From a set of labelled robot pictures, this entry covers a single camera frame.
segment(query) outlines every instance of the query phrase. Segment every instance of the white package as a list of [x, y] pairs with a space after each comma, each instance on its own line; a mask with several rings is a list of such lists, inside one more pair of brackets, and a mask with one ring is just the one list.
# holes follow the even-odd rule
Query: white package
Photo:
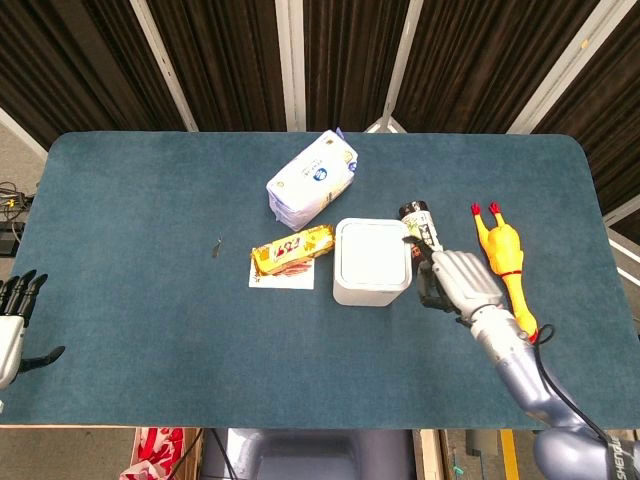
[[267, 183], [276, 219], [298, 231], [353, 181], [358, 154], [327, 130]]

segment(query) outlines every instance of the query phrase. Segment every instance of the black cable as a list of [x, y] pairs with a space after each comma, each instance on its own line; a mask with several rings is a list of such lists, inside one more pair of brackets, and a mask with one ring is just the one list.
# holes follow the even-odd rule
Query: black cable
[[222, 440], [220, 440], [220, 437], [218, 436], [218, 432], [216, 432], [215, 428], [210, 428], [210, 430], [211, 430], [211, 433], [213, 433], [213, 436], [215, 437], [216, 442], [218, 443], [220, 452], [222, 452], [222, 456], [224, 457], [224, 463], [227, 465], [227, 470], [229, 470], [229, 475], [231, 476], [231, 480], [239, 480], [238, 476], [236, 475], [236, 472], [233, 470], [233, 466], [231, 465], [231, 461], [229, 460], [227, 451], [225, 450], [224, 445], [222, 445]]
[[[2, 185], [8, 185], [11, 188], [5, 188]], [[13, 222], [30, 208], [27, 203], [27, 196], [19, 191], [13, 182], [0, 182], [0, 198], [7, 201], [3, 205], [3, 213], [7, 222]]]
[[487, 467], [482, 461], [482, 452], [480, 452], [480, 474], [482, 475], [482, 480], [487, 480], [489, 478], [487, 475]]
[[182, 455], [180, 457], [180, 460], [178, 460], [178, 463], [176, 463], [176, 466], [173, 467], [173, 471], [171, 472], [171, 475], [169, 475], [167, 477], [167, 480], [171, 480], [176, 473], [178, 473], [178, 470], [180, 470], [180, 467], [182, 466], [182, 464], [184, 463], [185, 459], [187, 458], [187, 456], [189, 455], [189, 453], [191, 453], [191, 449], [195, 446], [196, 442], [198, 441], [198, 439], [200, 438], [200, 436], [202, 435], [202, 432], [204, 432], [204, 428], [201, 428], [200, 431], [198, 432], [198, 434], [196, 435], [196, 438], [193, 439], [193, 442], [191, 442], [191, 445], [189, 445], [189, 448], [187, 448], [187, 451], [184, 452], [184, 455]]
[[[550, 333], [543, 339], [542, 337], [545, 330], [548, 330]], [[562, 399], [562, 401], [567, 405], [567, 407], [573, 410], [573, 412], [576, 415], [578, 415], [578, 417], [580, 417], [584, 421], [584, 423], [589, 425], [589, 427], [591, 427], [591, 430], [593, 430], [596, 433], [596, 435], [598, 435], [600, 440], [602, 440], [602, 442], [605, 445], [608, 445], [609, 442], [611, 441], [611, 439], [609, 438], [609, 435], [607, 435], [600, 427], [598, 427], [598, 425], [596, 425], [595, 422], [593, 422], [593, 420], [587, 417], [587, 415], [582, 410], [580, 410], [571, 400], [569, 400], [569, 398], [564, 393], [562, 393], [562, 391], [558, 388], [558, 386], [555, 383], [553, 383], [553, 380], [551, 380], [551, 377], [549, 377], [549, 374], [547, 373], [547, 371], [544, 368], [544, 365], [542, 364], [542, 358], [540, 357], [540, 345], [543, 345], [547, 343], [549, 340], [551, 340], [554, 334], [555, 334], [555, 328], [553, 327], [553, 325], [547, 323], [546, 325], [543, 325], [542, 328], [540, 328], [540, 330], [538, 330], [538, 337], [536, 338], [536, 341], [533, 343], [533, 353], [536, 358], [536, 366], [538, 367], [540, 376], [551, 387], [551, 389], [554, 392], [556, 392], [556, 394]]]

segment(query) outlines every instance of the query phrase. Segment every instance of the table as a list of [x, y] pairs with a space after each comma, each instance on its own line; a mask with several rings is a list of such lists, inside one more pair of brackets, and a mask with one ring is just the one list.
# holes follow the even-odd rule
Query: table
[[[289, 234], [265, 184], [314, 133], [89, 132], [52, 147], [14, 273], [49, 274], [25, 356], [67, 347], [0, 398], [4, 424], [532, 428], [469, 332], [423, 308], [249, 289]], [[543, 358], [604, 427], [640, 425], [640, 349], [580, 146], [560, 135], [347, 134], [356, 179], [311, 225], [426, 200], [447, 248], [482, 255], [469, 205], [502, 204], [525, 250]], [[485, 220], [491, 219], [485, 210]], [[216, 258], [217, 239], [223, 246]]]

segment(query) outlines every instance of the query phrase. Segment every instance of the white plastic container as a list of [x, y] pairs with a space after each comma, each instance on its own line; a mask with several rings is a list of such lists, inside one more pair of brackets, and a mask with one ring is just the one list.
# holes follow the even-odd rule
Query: white plastic container
[[409, 235], [399, 220], [345, 218], [336, 226], [333, 298], [342, 305], [384, 307], [411, 284]]

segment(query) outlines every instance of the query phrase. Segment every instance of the black curtain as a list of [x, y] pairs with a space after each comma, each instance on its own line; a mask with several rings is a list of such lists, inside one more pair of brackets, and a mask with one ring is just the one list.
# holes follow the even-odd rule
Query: black curtain
[[[535, 133], [566, 133], [582, 144], [603, 213], [640, 193], [640, 3], [622, 19]], [[638, 222], [625, 224], [638, 228]]]
[[408, 0], [305, 0], [307, 130], [363, 131], [381, 115]]
[[273, 1], [148, 4], [200, 130], [287, 129]]
[[128, 0], [0, 3], [0, 106], [49, 148], [77, 130], [183, 130]]
[[614, 223], [611, 228], [640, 245], [640, 210]]
[[425, 1], [394, 118], [409, 132], [506, 132], [597, 3]]

